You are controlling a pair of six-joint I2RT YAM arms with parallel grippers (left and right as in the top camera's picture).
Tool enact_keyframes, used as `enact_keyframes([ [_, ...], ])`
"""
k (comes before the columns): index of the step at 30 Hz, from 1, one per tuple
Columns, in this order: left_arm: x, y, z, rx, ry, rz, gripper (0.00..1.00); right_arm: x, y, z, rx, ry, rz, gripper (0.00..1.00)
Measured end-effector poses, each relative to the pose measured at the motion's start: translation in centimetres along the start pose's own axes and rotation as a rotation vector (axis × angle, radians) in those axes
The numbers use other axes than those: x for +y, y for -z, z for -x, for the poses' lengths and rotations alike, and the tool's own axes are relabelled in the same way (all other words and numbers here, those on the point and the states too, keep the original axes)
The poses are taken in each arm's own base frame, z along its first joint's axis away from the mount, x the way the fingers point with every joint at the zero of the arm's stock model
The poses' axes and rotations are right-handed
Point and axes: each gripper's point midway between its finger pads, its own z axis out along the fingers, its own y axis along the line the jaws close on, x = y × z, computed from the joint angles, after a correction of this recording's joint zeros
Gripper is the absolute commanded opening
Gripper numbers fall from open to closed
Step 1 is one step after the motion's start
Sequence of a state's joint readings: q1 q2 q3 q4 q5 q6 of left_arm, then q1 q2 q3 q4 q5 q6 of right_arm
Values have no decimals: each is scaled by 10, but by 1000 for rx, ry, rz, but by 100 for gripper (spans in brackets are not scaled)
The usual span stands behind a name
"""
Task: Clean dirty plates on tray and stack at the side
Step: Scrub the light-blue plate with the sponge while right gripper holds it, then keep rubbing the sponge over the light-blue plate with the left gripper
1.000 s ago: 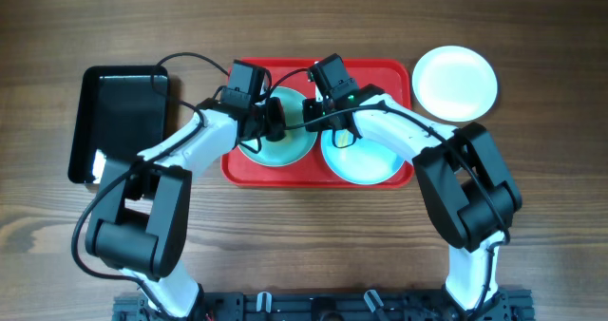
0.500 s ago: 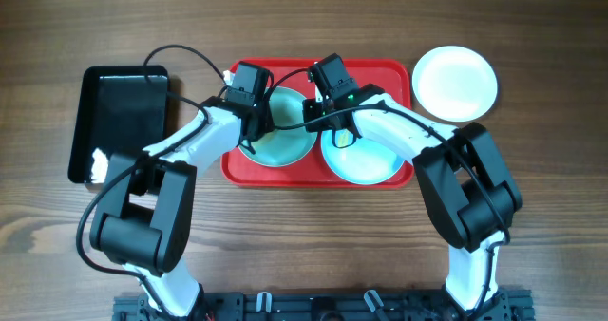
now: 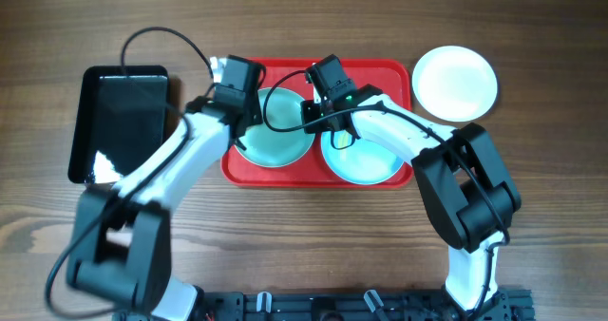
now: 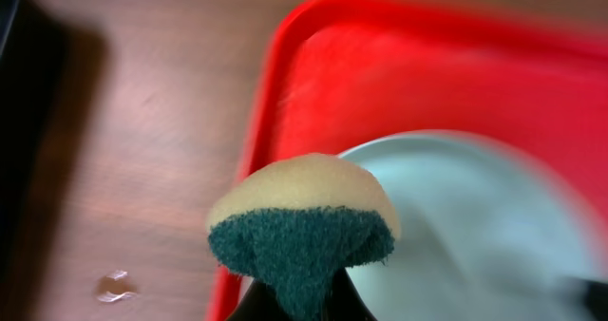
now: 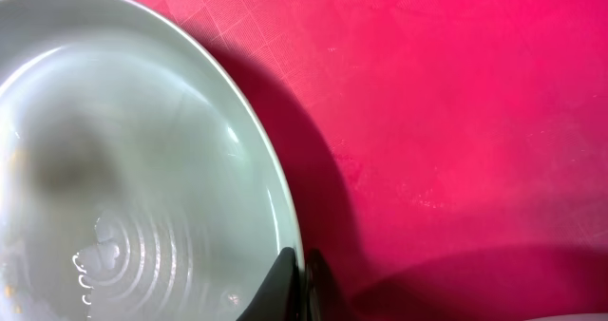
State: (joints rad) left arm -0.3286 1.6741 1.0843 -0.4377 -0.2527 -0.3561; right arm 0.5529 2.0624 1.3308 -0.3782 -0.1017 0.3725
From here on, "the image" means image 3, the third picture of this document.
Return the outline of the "white plate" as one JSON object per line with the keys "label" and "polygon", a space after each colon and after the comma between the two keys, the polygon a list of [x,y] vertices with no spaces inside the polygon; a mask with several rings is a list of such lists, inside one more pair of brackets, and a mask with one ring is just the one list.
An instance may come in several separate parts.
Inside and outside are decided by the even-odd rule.
{"label": "white plate", "polygon": [[428,113],[456,123],[481,118],[499,94],[491,64],[476,51],[460,46],[437,47],[423,55],[413,69],[411,84]]}

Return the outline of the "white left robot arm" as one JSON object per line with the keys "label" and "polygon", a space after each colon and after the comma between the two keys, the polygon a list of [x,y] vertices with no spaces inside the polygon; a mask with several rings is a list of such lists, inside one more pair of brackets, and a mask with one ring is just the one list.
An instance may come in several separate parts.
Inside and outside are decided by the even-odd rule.
{"label": "white left robot arm", "polygon": [[174,134],[111,187],[80,196],[72,239],[59,265],[69,287],[101,297],[114,312],[193,320],[203,291],[172,275],[171,217],[199,177],[261,122],[258,91],[217,85],[188,104]]}

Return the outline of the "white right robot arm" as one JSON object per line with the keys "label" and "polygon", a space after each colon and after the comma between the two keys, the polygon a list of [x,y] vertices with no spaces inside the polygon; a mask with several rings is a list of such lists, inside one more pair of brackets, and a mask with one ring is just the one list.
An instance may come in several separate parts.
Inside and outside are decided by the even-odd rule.
{"label": "white right robot arm", "polygon": [[347,131],[374,142],[411,166],[427,217],[448,246],[445,290],[474,319],[497,291],[497,253],[522,198],[488,132],[433,123],[366,85],[340,101],[301,103],[308,133]]}

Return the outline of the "light blue plate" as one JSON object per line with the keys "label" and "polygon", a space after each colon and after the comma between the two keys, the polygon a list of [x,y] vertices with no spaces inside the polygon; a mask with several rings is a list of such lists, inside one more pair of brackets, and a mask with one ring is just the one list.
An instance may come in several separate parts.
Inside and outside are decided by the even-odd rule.
{"label": "light blue plate", "polygon": [[[268,122],[275,128],[301,125],[304,99],[290,89],[277,88],[267,104]],[[247,161],[262,167],[277,168],[302,158],[314,142],[314,134],[303,130],[289,133],[272,131],[265,123],[250,127],[240,138],[245,150],[237,151]]]}
{"label": "light blue plate", "polygon": [[404,162],[383,146],[357,140],[347,131],[325,132],[320,148],[324,161],[342,180],[357,185],[374,185],[391,179]]}

